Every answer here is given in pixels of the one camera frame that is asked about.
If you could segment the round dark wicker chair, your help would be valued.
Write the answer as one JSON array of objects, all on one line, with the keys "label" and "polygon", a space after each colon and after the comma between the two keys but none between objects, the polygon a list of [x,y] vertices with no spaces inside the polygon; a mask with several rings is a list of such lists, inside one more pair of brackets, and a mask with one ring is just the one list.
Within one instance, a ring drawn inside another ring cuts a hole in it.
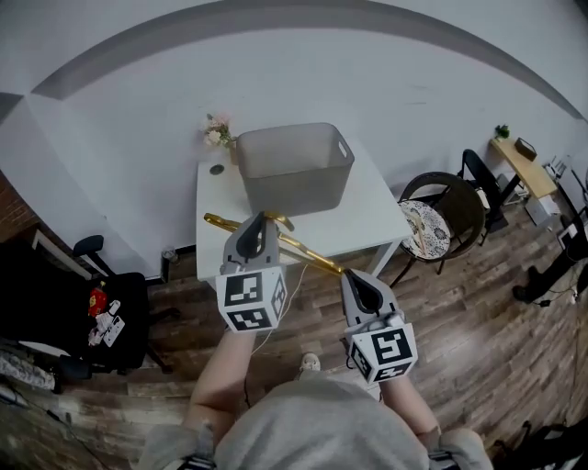
[{"label": "round dark wicker chair", "polygon": [[438,272],[443,271],[446,261],[469,251],[481,235],[486,213],[474,188],[460,177],[443,172],[423,173],[407,184],[399,203],[403,200],[418,200],[436,210],[450,230],[448,253],[440,259],[421,260],[409,255],[409,261],[390,284],[396,286],[418,262],[438,263]]}]

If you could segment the white remote and papers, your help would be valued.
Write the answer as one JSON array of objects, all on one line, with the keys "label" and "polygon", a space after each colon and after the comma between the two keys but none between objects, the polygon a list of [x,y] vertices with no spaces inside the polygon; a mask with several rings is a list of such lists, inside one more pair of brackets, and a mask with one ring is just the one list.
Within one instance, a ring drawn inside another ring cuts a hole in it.
[{"label": "white remote and papers", "polygon": [[113,300],[108,307],[108,311],[96,316],[96,326],[88,335],[88,344],[95,347],[104,343],[108,348],[114,345],[119,334],[122,332],[125,322],[118,315],[120,302]]}]

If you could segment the white drawer cabinet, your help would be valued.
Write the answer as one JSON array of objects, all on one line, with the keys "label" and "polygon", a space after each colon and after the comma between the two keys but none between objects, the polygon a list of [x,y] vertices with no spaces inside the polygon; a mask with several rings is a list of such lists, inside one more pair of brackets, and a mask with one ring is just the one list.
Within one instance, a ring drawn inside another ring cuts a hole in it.
[{"label": "white drawer cabinet", "polygon": [[525,210],[537,227],[551,226],[561,214],[560,207],[551,195],[529,197]]}]

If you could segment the person's left forearm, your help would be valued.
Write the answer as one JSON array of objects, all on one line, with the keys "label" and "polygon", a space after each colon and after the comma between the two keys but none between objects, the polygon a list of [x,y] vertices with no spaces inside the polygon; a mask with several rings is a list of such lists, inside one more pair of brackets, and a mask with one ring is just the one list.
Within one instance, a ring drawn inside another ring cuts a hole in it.
[{"label": "person's left forearm", "polygon": [[256,333],[227,330],[201,372],[188,402],[183,425],[207,424],[218,443],[236,421]]}]

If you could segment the person's right forearm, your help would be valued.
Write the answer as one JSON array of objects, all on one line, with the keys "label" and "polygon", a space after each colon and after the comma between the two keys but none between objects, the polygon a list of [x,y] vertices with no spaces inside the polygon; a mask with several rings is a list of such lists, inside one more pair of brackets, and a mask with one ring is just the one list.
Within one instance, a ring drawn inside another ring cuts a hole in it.
[{"label": "person's right forearm", "polygon": [[438,421],[408,375],[379,382],[384,404],[399,415],[416,436],[440,431]]}]

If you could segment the black office chair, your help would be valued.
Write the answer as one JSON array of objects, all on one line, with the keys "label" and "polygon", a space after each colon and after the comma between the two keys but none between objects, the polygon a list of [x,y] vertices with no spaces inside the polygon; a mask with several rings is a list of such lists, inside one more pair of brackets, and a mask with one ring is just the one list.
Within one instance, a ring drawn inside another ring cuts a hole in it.
[{"label": "black office chair", "polygon": [[[90,298],[99,291],[117,309],[113,326],[92,340],[97,319],[89,312]],[[70,376],[124,375],[145,358],[172,373],[148,336],[152,325],[178,314],[177,308],[151,313],[142,274],[86,280],[51,263],[26,241],[0,243],[0,341],[55,356]]]}]

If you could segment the red snack packet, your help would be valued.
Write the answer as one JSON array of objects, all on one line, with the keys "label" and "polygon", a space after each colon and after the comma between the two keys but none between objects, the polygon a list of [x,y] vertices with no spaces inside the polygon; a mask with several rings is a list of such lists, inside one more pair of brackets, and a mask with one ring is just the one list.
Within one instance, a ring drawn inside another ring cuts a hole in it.
[{"label": "red snack packet", "polygon": [[102,285],[92,289],[89,297],[88,315],[97,317],[103,313],[107,307],[107,294]]}]

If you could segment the patterned seat cushion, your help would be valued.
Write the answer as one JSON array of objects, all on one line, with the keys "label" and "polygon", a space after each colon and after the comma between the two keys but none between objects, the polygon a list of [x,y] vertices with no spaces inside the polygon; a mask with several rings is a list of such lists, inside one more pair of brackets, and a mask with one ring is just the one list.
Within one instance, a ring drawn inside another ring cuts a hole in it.
[{"label": "patterned seat cushion", "polygon": [[432,207],[418,200],[403,200],[401,211],[412,231],[401,246],[413,257],[436,260],[445,256],[450,246],[450,230],[443,217]]}]

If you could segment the small dark floor bin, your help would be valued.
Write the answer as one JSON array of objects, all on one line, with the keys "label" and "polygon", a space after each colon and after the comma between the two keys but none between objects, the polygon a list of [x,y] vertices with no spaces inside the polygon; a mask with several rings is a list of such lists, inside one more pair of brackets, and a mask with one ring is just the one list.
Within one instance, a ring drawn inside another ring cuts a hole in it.
[{"label": "small dark floor bin", "polygon": [[167,282],[169,280],[169,272],[172,265],[177,264],[179,256],[174,247],[164,247],[162,250],[162,279]]}]

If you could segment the white square table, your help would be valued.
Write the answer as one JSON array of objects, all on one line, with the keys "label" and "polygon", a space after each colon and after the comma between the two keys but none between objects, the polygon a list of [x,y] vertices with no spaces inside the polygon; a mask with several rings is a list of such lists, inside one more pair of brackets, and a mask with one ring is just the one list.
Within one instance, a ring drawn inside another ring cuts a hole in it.
[{"label": "white square table", "polygon": [[[364,271],[378,275],[412,230],[364,146],[356,139],[349,139],[347,143],[355,162],[339,206],[292,218],[293,238],[327,258],[376,248],[376,254]],[[204,215],[211,213],[238,222],[252,215],[237,167],[228,160],[221,164],[224,171],[218,175],[210,173],[211,162],[198,165],[197,277],[210,286],[215,286],[215,277],[220,273],[229,232],[206,222]]]}]

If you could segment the pink flowers in vase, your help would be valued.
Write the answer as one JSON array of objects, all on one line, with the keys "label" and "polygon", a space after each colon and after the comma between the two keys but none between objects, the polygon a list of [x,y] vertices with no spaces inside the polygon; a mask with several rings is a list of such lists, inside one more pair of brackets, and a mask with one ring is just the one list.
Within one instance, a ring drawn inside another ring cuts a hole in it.
[{"label": "pink flowers in vase", "polygon": [[238,165],[236,153],[237,139],[231,133],[230,119],[227,116],[208,113],[202,133],[203,141],[206,145],[224,148],[229,154],[232,165]]}]

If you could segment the black folding chair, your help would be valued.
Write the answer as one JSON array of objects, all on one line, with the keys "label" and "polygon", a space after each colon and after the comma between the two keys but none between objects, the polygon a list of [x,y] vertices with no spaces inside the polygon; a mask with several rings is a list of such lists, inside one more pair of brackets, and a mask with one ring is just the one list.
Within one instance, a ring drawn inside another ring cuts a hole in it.
[{"label": "black folding chair", "polygon": [[466,149],[462,153],[461,169],[458,176],[466,180],[466,171],[471,174],[469,183],[475,189],[480,189],[485,194],[487,201],[485,232],[480,242],[480,246],[482,246],[489,234],[504,229],[509,225],[503,213],[503,194],[490,169],[479,155],[470,149]]}]

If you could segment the light wooden side table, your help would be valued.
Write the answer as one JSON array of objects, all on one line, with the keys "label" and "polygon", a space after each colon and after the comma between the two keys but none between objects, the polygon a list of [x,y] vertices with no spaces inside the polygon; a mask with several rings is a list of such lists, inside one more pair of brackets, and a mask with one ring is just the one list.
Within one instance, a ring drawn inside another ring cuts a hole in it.
[{"label": "light wooden side table", "polygon": [[557,191],[556,184],[538,161],[530,161],[515,148],[510,139],[490,139],[489,144],[506,160],[518,179],[535,198],[548,196]]}]

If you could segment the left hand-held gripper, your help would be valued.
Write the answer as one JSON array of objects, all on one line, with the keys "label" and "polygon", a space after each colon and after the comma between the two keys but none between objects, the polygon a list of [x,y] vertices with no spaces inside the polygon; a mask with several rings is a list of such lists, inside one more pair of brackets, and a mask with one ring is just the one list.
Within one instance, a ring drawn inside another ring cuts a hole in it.
[{"label": "left hand-held gripper", "polygon": [[[218,310],[234,333],[277,328],[288,290],[285,268],[279,262],[279,231],[262,212],[244,221],[224,246],[220,275],[215,278]],[[245,268],[253,258],[263,268]]]}]

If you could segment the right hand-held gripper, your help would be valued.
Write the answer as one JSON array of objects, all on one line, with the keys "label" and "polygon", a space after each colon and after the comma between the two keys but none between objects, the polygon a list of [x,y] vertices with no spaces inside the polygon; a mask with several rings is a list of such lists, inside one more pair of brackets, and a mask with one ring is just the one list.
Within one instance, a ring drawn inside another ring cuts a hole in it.
[{"label": "right hand-held gripper", "polygon": [[[395,311],[391,288],[372,274],[350,269],[341,277],[341,291],[349,326],[347,355],[364,380],[375,384],[407,375],[418,352],[413,325]],[[380,314],[388,315],[373,319]]]}]

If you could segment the person's grey clothing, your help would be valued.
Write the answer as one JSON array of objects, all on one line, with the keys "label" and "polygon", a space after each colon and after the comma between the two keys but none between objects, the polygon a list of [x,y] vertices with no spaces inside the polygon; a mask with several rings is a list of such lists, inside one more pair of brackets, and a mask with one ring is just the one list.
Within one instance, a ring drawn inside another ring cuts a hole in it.
[{"label": "person's grey clothing", "polygon": [[148,434],[136,470],[493,470],[480,437],[421,442],[365,390],[314,373],[277,386],[215,443],[207,422]]}]

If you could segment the grey plastic bin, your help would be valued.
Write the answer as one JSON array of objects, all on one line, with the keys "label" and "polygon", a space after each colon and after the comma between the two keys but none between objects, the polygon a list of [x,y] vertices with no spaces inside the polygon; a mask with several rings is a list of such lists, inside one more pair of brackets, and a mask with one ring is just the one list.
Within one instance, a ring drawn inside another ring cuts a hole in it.
[{"label": "grey plastic bin", "polygon": [[236,156],[252,211],[289,218],[337,207],[355,162],[338,128],[325,122],[245,132]]}]

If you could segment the dark desk with white legs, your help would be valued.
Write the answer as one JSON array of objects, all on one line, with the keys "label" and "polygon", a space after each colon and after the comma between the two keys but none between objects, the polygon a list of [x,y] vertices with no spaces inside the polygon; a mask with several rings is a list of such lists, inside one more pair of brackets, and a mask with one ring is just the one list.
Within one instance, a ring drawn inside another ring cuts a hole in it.
[{"label": "dark desk with white legs", "polygon": [[86,281],[92,279],[92,274],[84,267],[70,258],[64,251],[62,251],[53,241],[51,241],[40,229],[36,229],[31,247],[33,250],[41,248],[48,252],[53,259],[65,266],[69,271],[75,272],[82,276]]}]

